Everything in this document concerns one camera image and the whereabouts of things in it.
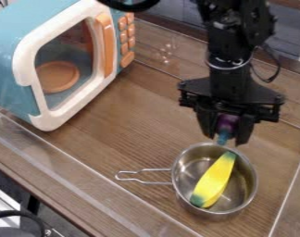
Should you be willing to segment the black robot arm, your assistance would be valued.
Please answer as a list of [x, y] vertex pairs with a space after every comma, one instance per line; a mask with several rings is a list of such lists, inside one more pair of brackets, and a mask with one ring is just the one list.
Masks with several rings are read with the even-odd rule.
[[196, 0], [209, 32], [209, 76], [178, 84], [179, 104], [192, 109], [202, 133], [223, 145], [249, 142], [254, 125], [277, 122], [285, 96], [265, 85], [251, 59], [274, 34], [275, 18], [266, 0]]

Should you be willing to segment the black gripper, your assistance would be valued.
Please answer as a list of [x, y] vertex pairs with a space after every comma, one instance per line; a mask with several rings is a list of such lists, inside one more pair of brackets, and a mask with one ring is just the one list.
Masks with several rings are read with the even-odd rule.
[[217, 118], [222, 114], [239, 118], [235, 145], [246, 144], [261, 121], [278, 122], [285, 97], [259, 85], [251, 78], [246, 83], [218, 82], [211, 78], [184, 80], [176, 85], [179, 105], [192, 109], [202, 133], [214, 138]]

